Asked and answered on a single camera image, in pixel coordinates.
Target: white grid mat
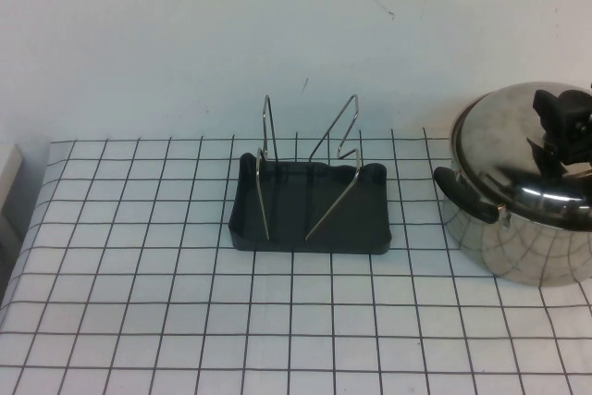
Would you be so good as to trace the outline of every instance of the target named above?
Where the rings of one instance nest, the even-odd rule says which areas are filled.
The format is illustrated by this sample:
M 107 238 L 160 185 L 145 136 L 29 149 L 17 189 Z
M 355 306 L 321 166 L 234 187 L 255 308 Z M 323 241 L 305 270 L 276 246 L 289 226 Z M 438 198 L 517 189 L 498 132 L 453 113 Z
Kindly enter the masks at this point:
M 493 278 L 441 224 L 448 142 L 359 136 L 388 170 L 381 256 L 234 250 L 260 140 L 54 143 L 0 309 L 0 394 L 592 393 L 592 282 Z

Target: black tray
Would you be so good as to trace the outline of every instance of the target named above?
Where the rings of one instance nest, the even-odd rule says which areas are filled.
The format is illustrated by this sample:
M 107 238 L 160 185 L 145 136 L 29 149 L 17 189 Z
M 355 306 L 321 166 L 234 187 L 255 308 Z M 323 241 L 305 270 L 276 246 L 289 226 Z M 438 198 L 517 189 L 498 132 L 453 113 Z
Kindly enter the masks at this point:
M 234 247 L 264 252 L 375 253 L 389 249 L 387 169 L 360 168 L 355 184 L 308 240 L 306 235 L 352 182 L 356 168 L 320 162 L 261 159 L 262 206 L 256 183 L 257 159 L 240 157 L 237 194 L 228 222 Z

